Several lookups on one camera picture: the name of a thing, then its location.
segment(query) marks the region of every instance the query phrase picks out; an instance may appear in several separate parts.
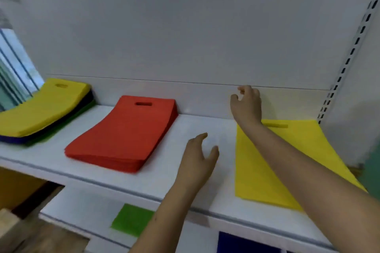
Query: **white wall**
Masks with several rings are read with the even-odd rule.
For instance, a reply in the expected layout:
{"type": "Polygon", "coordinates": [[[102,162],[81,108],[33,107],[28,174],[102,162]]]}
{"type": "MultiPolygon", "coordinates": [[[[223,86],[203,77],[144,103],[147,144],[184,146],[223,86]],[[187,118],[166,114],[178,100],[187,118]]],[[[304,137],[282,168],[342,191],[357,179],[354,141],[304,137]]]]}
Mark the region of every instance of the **white wall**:
{"type": "Polygon", "coordinates": [[[346,164],[363,162],[380,139],[380,14],[372,21],[323,131],[346,164]]]}
{"type": "Polygon", "coordinates": [[[315,119],[370,0],[1,0],[44,77],[88,81],[100,104],[172,97],[230,118],[240,84],[264,116],[315,119]]]}

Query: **person's right hand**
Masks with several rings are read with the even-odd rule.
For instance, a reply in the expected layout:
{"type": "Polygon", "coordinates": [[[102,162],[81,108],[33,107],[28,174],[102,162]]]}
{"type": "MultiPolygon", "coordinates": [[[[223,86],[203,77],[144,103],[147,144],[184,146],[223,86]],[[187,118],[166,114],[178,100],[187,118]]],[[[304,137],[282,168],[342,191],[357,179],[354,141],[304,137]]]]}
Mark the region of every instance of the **person's right hand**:
{"type": "Polygon", "coordinates": [[[238,90],[243,95],[239,100],[236,94],[231,95],[231,112],[236,122],[244,130],[244,127],[261,124],[261,98],[260,92],[250,85],[239,86],[238,90]]]}

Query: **dark blue object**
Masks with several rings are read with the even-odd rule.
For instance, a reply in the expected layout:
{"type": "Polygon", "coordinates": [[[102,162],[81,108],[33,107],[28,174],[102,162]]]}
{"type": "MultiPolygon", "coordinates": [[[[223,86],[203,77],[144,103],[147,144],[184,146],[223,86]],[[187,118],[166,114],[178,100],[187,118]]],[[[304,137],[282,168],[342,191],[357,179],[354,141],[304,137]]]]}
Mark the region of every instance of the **dark blue object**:
{"type": "Polygon", "coordinates": [[[58,119],[57,121],[54,121],[52,124],[41,129],[40,131],[37,131],[31,135],[24,136],[24,137],[10,137],[10,136],[0,135],[0,141],[6,142],[6,143],[13,143],[13,144],[25,144],[25,143],[29,142],[30,140],[33,140],[35,138],[38,138],[41,135],[44,135],[45,133],[54,129],[56,126],[60,125],[61,123],[64,123],[66,120],[68,120],[73,115],[78,113],[83,107],[90,104],[93,100],[94,100],[94,96],[92,94],[92,91],[90,90],[90,92],[88,92],[82,98],[82,100],[78,103],[77,106],[75,106],[75,108],[73,110],[71,110],[69,113],[67,113],[64,117],[58,119]]]}
{"type": "Polygon", "coordinates": [[[219,232],[217,253],[280,253],[281,249],[219,232]]]}

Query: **green bag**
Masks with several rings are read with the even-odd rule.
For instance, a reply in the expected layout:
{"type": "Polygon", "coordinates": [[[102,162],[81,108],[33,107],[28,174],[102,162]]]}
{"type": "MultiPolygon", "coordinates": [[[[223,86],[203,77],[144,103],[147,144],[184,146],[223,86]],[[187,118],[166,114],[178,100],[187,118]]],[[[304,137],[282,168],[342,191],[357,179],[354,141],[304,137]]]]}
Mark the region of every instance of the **green bag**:
{"type": "Polygon", "coordinates": [[[153,215],[154,211],[130,204],[124,204],[123,208],[112,222],[111,228],[139,237],[153,215]]]}

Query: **forearm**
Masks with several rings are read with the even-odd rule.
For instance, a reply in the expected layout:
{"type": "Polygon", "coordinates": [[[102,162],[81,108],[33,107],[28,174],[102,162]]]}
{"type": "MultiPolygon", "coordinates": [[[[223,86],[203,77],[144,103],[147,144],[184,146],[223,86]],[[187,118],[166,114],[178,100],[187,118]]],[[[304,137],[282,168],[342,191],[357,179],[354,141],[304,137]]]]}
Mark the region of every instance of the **forearm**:
{"type": "Polygon", "coordinates": [[[174,183],[130,253],[174,253],[195,195],[174,183]]]}
{"type": "Polygon", "coordinates": [[[380,207],[376,200],[265,126],[248,123],[243,130],[340,252],[380,251],[380,207]]]}

